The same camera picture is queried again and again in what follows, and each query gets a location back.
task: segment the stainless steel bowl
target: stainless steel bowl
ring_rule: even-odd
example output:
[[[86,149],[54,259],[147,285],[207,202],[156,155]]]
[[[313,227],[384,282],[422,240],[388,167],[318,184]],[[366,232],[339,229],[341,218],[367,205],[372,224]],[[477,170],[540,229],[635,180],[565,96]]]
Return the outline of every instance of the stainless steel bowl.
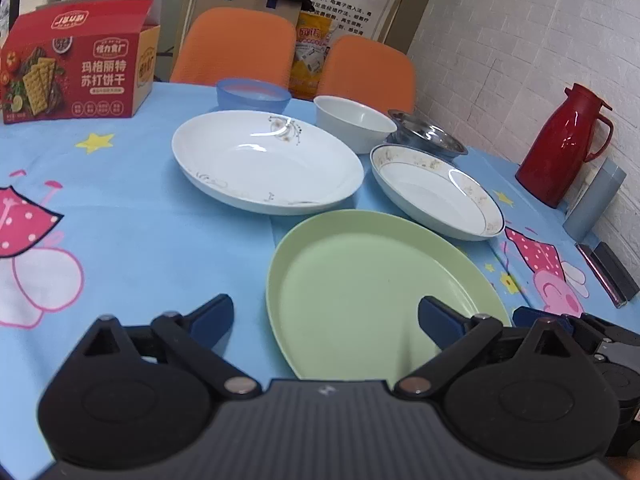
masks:
[[[389,110],[388,113],[398,126],[398,130],[389,135],[386,142],[411,146],[448,162],[468,153],[459,140],[445,132],[435,122],[424,121],[400,110]]]

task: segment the red kettle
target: red kettle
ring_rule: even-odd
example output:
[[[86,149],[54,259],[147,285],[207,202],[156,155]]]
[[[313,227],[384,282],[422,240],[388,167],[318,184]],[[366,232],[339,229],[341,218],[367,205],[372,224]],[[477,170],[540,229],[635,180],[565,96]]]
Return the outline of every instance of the red kettle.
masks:
[[[603,106],[613,108],[577,83],[564,93],[567,100],[549,117],[516,172],[524,189],[551,207],[558,207],[582,164],[600,156],[613,135],[613,124],[600,114]],[[589,153],[596,120],[609,127],[609,137],[596,153]]]

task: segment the tomato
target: tomato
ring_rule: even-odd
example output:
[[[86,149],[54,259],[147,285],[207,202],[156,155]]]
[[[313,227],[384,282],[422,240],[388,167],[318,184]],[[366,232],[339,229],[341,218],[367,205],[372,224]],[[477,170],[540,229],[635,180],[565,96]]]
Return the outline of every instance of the tomato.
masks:
[[[9,72],[14,73],[16,70],[18,70],[19,66],[20,58],[18,57],[17,52],[15,50],[10,50],[6,54],[6,69]]]

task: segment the yellow star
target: yellow star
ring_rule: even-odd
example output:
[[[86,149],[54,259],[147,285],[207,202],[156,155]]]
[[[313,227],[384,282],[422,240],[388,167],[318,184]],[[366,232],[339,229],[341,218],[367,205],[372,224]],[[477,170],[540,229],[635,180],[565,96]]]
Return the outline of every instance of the yellow star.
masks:
[[[87,139],[76,144],[76,148],[85,148],[87,155],[89,153],[93,153],[95,150],[99,150],[100,148],[112,148],[113,144],[109,142],[112,137],[113,134],[102,136],[97,134],[89,134],[89,137]]]
[[[511,207],[513,207],[513,200],[511,200],[509,197],[507,197],[503,192],[501,191],[496,191],[494,189],[494,193],[498,196],[498,200],[500,202],[504,202],[505,204],[510,205]]]
[[[515,294],[516,292],[518,292],[518,286],[516,285],[516,282],[513,281],[513,278],[508,275],[506,272],[503,272],[500,275],[500,281],[502,282],[502,284],[506,287],[507,292],[509,294]]]

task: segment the gray water bottle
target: gray water bottle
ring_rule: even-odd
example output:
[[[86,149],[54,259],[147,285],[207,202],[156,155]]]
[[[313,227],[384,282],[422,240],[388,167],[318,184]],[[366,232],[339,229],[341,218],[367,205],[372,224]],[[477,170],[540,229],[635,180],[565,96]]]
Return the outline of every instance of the gray water bottle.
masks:
[[[580,243],[613,200],[626,177],[625,171],[609,157],[564,224],[564,230]]]

